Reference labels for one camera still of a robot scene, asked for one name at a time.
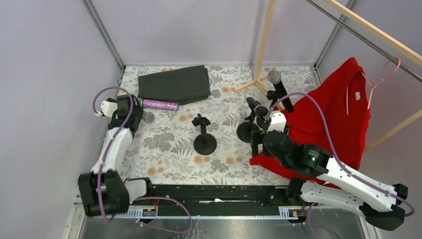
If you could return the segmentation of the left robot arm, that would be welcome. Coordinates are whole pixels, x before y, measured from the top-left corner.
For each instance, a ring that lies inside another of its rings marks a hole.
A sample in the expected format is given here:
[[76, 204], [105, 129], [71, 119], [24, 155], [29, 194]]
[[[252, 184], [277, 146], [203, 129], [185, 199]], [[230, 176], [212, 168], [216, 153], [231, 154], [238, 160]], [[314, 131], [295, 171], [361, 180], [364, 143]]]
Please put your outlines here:
[[134, 200], [147, 194], [145, 179], [124, 181], [119, 174], [142, 120], [143, 108], [136, 96], [122, 95], [102, 101], [96, 114], [110, 118], [106, 140], [90, 172], [79, 176], [78, 186], [85, 214], [106, 217], [126, 213]]

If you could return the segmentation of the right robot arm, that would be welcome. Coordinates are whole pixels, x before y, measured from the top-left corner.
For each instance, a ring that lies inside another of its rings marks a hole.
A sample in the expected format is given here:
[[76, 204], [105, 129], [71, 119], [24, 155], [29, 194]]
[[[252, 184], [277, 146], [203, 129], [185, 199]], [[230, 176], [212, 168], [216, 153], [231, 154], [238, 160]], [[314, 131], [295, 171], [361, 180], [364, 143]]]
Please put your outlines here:
[[328, 151], [313, 145], [298, 145], [286, 134], [273, 130], [251, 133], [252, 155], [263, 145], [265, 156], [274, 156], [276, 163], [300, 176], [333, 184], [331, 188], [315, 182], [292, 178], [286, 196], [292, 203], [318, 203], [341, 208], [363, 217], [383, 230], [393, 231], [404, 223], [405, 210], [399, 205], [408, 194], [403, 184], [388, 185], [361, 174]]

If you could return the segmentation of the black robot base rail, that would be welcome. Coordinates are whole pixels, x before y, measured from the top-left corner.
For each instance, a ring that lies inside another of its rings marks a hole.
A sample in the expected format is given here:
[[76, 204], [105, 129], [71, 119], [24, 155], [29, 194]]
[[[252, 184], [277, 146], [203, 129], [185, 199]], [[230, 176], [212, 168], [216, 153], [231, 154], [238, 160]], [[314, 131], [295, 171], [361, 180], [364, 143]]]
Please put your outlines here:
[[285, 186], [166, 185], [149, 188], [136, 206], [151, 206], [159, 216], [229, 217], [279, 216], [279, 208], [300, 210]]

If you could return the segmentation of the black microphone silver grille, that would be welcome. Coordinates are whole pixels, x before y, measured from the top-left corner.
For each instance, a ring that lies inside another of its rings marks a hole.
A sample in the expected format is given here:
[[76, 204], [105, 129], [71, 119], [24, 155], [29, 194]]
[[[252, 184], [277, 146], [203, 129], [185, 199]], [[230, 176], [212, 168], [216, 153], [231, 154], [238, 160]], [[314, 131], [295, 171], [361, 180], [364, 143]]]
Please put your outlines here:
[[[281, 81], [281, 72], [277, 70], [271, 70], [267, 75], [267, 79], [270, 83], [273, 84], [275, 91], [279, 93], [282, 97], [288, 94]], [[289, 98], [282, 100], [281, 103], [288, 113], [292, 113], [294, 111], [293, 104]]]

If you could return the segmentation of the black mic stand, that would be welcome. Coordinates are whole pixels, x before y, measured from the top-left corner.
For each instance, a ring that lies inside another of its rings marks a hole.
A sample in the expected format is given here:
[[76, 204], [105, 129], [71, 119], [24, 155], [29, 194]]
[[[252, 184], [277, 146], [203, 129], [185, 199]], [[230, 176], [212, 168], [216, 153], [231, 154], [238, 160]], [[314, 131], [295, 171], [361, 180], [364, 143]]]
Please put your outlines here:
[[200, 155], [210, 155], [217, 148], [216, 138], [207, 133], [207, 126], [211, 122], [206, 118], [197, 114], [197, 116], [192, 120], [194, 126], [200, 126], [201, 133], [194, 140], [194, 150]]
[[282, 96], [279, 93], [277, 93], [276, 91], [273, 91], [273, 90], [268, 90], [267, 94], [266, 94], [266, 98], [271, 101], [270, 106], [271, 107], [275, 106], [276, 110], [283, 110], [284, 109], [282, 103], [279, 103], [279, 104], [276, 103], [278, 101], [278, 99], [281, 98], [281, 97]]
[[236, 130], [237, 137], [245, 142], [251, 142], [252, 133], [260, 131], [260, 128], [257, 124], [254, 123], [256, 118], [256, 112], [254, 109], [251, 109], [250, 115], [245, 119], [245, 122], [241, 123]]

